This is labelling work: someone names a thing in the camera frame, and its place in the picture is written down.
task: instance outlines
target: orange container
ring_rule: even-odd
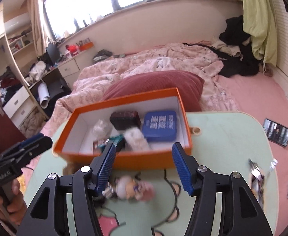
[[[84,44],[82,47],[79,47],[79,50],[82,52],[82,51],[92,48],[93,46],[94,46],[94,43],[89,42],[89,43]]]
[[[174,142],[149,143],[148,151],[120,151],[115,169],[150,170],[173,168],[171,147],[180,142],[190,155],[192,139],[185,110],[177,88],[144,92],[94,103],[74,110],[56,145],[54,152],[68,162],[89,164],[99,154],[92,153],[92,128],[99,119],[108,120],[113,112],[137,111],[143,119],[147,112],[174,110],[177,114],[177,139]]]

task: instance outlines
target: round table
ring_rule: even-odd
[[[249,182],[248,159],[269,169],[272,152],[262,126],[253,117],[242,112],[188,112],[190,127],[199,127],[201,134],[192,136],[192,155],[200,165],[206,165],[215,173],[230,175],[238,171]],[[52,140],[55,142],[66,122],[60,126]],[[46,177],[54,172],[62,175],[66,161],[54,157],[49,150],[41,155],[25,193],[27,205],[35,196]],[[156,191],[150,202],[108,200],[97,210],[104,236],[137,235],[184,235],[190,220],[195,198],[182,189],[175,169],[154,171],[114,171],[116,176],[138,175],[152,182]],[[279,195],[276,172],[265,185],[264,212],[275,232]],[[217,194],[212,235],[218,235],[222,195]],[[68,222],[71,235],[76,235],[71,196],[68,195]]]

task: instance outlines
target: smartphone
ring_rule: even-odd
[[[287,147],[288,145],[287,127],[266,118],[264,121],[263,128],[269,141],[272,141],[283,147]]]

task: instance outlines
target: bed sheet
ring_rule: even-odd
[[[288,100],[273,78],[262,73],[247,77],[219,76],[218,83],[231,93],[240,111],[252,115],[262,125],[269,118],[288,127]],[[279,217],[275,235],[279,235],[288,225],[288,146],[283,148],[272,142],[270,146],[278,160]]]

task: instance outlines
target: pink bedsheet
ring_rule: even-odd
[[[181,43],[169,43],[126,58],[96,63],[84,68],[73,85],[73,92],[56,102],[53,114],[41,132],[46,136],[52,136],[75,108],[100,101],[114,82],[154,71],[192,72],[204,80],[201,96],[203,110],[236,110],[237,107],[228,92],[215,82],[222,67],[223,63],[210,49]]]
[[[218,83],[228,90],[240,111],[255,117],[261,124],[265,118],[288,127],[288,101],[283,89],[273,78],[262,73],[256,76],[231,78],[219,76]],[[288,225],[288,146],[283,148],[270,142],[273,156],[278,160],[279,216],[275,235]]]

